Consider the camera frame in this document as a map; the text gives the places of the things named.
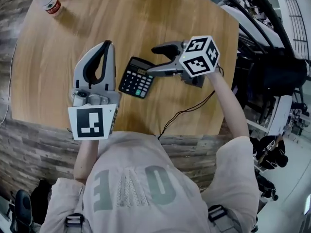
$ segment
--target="white t-shirt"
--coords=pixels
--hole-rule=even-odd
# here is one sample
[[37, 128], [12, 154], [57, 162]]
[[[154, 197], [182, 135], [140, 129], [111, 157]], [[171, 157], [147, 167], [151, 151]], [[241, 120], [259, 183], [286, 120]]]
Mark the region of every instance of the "white t-shirt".
[[100, 142], [83, 214], [95, 233], [215, 233], [207, 206], [221, 204], [234, 213], [241, 232], [249, 232], [259, 202], [252, 150], [248, 137], [221, 147], [215, 178], [201, 195], [155, 136], [115, 132]]

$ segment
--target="water bottle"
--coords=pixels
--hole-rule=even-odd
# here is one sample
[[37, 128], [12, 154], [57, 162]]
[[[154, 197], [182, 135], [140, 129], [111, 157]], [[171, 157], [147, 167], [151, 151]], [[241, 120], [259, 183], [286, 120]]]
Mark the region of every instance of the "water bottle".
[[61, 3], [59, 0], [36, 0], [36, 1], [50, 15], [56, 16], [61, 12]]

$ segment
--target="black bag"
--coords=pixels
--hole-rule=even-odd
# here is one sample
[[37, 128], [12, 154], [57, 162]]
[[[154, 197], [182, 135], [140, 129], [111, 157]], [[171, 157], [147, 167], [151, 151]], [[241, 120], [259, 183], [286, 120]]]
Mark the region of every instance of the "black bag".
[[249, 71], [249, 86], [257, 94], [269, 90], [271, 96], [291, 96], [307, 79], [305, 60], [280, 55], [277, 51], [261, 55]]

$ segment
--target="wooden table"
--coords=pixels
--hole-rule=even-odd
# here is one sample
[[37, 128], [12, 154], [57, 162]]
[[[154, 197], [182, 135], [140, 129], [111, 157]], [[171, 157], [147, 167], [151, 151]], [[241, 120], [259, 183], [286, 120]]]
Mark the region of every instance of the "wooden table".
[[[12, 76], [14, 119], [69, 128], [67, 107], [73, 71], [82, 56], [106, 39], [116, 48], [116, 89], [131, 56], [155, 64], [166, 57], [151, 52], [157, 44], [212, 35], [220, 65], [231, 85], [236, 62], [238, 22], [209, 0], [60, 0], [56, 18], [35, 1], [17, 43]], [[206, 98], [213, 88], [189, 86], [179, 76], [156, 78], [146, 99], [123, 94], [115, 131], [159, 134], [176, 112]], [[201, 109], [180, 116], [168, 134], [218, 134], [223, 114], [214, 95]]]

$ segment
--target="strap buckle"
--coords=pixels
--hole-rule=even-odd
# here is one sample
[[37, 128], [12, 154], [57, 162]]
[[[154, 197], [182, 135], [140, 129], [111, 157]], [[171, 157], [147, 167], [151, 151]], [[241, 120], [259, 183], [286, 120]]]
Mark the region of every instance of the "strap buckle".
[[80, 213], [73, 213], [66, 217], [65, 225], [68, 228], [82, 228], [84, 216]]
[[226, 209], [222, 205], [213, 205], [208, 209], [208, 218], [211, 222], [227, 215]]

